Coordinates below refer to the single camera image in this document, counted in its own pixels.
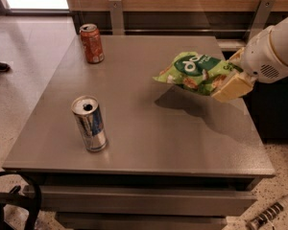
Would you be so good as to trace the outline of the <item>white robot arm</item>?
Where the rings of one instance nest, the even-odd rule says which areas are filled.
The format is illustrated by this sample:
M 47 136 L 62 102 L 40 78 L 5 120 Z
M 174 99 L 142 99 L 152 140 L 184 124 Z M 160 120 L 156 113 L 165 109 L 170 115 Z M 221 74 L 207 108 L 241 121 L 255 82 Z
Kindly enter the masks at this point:
M 274 83 L 288 77 L 288 17 L 256 34 L 228 62 L 242 69 L 234 71 L 211 97 L 225 103 L 250 93 L 256 81 Z

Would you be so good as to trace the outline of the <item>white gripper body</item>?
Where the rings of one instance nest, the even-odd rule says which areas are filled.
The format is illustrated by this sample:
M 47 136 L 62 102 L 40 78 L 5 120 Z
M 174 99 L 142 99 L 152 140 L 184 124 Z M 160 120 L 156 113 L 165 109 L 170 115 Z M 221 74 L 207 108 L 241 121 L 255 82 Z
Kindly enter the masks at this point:
M 241 67 L 259 82 L 288 77 L 288 25 L 270 26 L 254 36 L 244 49 Z

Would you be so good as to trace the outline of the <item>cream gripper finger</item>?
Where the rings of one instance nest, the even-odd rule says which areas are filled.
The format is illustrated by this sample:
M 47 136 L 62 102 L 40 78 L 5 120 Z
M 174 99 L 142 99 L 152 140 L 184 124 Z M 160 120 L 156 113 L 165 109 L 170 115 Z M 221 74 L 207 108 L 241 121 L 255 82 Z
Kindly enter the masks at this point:
M 240 65 L 242 62 L 242 56 L 244 53 L 244 48 L 240 48 L 237 52 L 235 52 L 228 61 L 234 65 Z
M 211 97 L 221 103 L 238 99 L 253 90 L 255 77 L 242 72 L 227 77 L 222 84 L 215 89 Z

